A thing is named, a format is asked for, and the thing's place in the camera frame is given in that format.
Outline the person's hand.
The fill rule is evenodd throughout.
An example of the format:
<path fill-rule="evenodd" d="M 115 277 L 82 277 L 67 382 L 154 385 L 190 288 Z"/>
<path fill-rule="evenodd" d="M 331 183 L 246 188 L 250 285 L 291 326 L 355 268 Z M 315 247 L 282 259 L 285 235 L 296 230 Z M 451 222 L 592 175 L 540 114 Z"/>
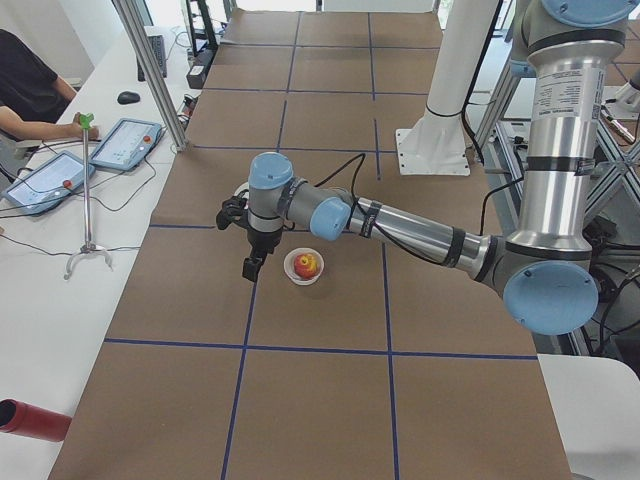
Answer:
<path fill-rule="evenodd" d="M 83 123 L 82 123 L 82 119 L 83 118 L 84 118 L 84 115 L 81 114 L 80 112 L 77 112 L 74 115 L 73 121 L 69 125 L 70 136 L 72 138 L 82 139 L 84 134 L 87 133 L 88 134 L 88 139 L 90 141 L 97 141 L 99 139 L 99 135 L 100 135 L 99 128 L 98 127 L 90 127 L 88 129 L 85 129 L 83 127 Z"/>

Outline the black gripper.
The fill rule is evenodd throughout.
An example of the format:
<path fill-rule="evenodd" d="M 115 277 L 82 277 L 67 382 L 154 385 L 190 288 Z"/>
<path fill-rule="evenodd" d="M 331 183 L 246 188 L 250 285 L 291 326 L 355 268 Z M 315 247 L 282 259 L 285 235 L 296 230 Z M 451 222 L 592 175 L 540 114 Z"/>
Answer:
<path fill-rule="evenodd" d="M 242 276 L 247 280 L 258 280 L 267 256 L 274 253 L 280 243 L 280 230 L 262 232 L 250 227 L 247 239 L 251 245 L 250 257 L 243 261 Z"/>

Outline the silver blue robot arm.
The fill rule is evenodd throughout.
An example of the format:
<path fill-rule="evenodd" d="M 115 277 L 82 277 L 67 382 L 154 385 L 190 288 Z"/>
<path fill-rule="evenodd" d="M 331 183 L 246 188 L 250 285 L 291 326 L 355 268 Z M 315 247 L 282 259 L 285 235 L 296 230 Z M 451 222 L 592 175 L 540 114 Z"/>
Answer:
<path fill-rule="evenodd" d="M 590 272 L 584 220 L 608 65 L 622 52 L 631 1 L 521 1 L 514 60 L 536 78 L 518 219 L 507 236 L 462 229 L 294 174 L 279 153 L 257 155 L 241 223 L 251 244 L 243 276 L 256 281 L 286 221 L 333 241 L 352 231 L 393 244 L 427 263 L 465 271 L 503 300 L 510 316 L 549 336 L 589 321 L 605 324 L 612 306 Z"/>

